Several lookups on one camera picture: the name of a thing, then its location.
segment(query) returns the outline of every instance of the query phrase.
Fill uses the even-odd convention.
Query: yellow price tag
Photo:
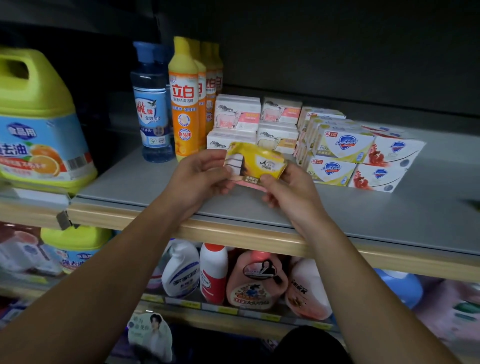
[[[41,276],[27,275],[26,278],[29,282],[32,282],[32,283],[41,283],[41,284],[47,284],[48,283],[47,279],[45,277],[41,277]]]
[[[326,324],[325,322],[313,322],[312,326],[314,328],[319,328],[320,330],[325,330],[325,331],[328,331],[333,327],[332,324]]]
[[[272,314],[261,314],[260,318],[262,320],[273,321],[273,322],[280,322],[282,316],[279,315],[272,315]]]
[[[233,307],[224,307],[224,306],[219,306],[217,311],[221,314],[227,314],[227,315],[238,315],[239,309],[238,308],[233,308]]]
[[[144,293],[142,294],[142,300],[155,303],[165,303],[162,296],[156,296],[154,294]]]
[[[196,310],[200,310],[201,308],[200,302],[192,302],[192,301],[181,301],[180,306],[187,307],[187,308],[194,308]]]

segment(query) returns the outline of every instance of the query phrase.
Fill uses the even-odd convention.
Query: orange label
[[[206,121],[207,121],[207,81],[206,73],[198,72],[198,110],[199,110],[199,148],[206,149],[206,135],[208,131],[206,130]]]
[[[169,72],[175,154],[186,157],[199,149],[198,75]]]
[[[207,71],[207,133],[213,129],[216,100],[216,71]]]

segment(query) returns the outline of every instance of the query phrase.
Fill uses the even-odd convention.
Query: orange and yellow bottle
[[[195,65],[198,68],[198,135],[199,135],[199,148],[206,149],[207,137],[206,137],[206,122],[207,122],[207,90],[206,90],[206,76],[207,68],[200,61],[200,41],[195,39],[189,39],[190,54],[195,61]]]
[[[17,187],[71,194],[97,174],[67,86],[34,49],[0,48],[0,170]]]
[[[207,68],[207,134],[213,129],[216,99],[216,63],[212,58],[212,43],[202,42],[202,63]]]
[[[223,62],[220,58],[220,45],[212,43],[212,56],[216,63],[216,94],[222,93],[223,88]]]
[[[186,38],[173,37],[175,54],[168,64],[175,154],[180,161],[199,150],[198,68]]]

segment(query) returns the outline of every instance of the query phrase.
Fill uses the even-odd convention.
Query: forearm
[[[306,238],[356,363],[458,363],[330,218],[323,218]]]
[[[177,226],[179,214],[162,202],[2,331],[0,363],[102,363]]]

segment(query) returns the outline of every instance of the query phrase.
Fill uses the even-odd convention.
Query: person's right hand
[[[269,207],[279,206],[292,222],[293,227],[305,237],[305,234],[320,219],[328,218],[322,205],[312,177],[299,166],[289,163],[281,179],[276,180],[269,174],[260,177],[260,181],[267,189],[263,200]]]

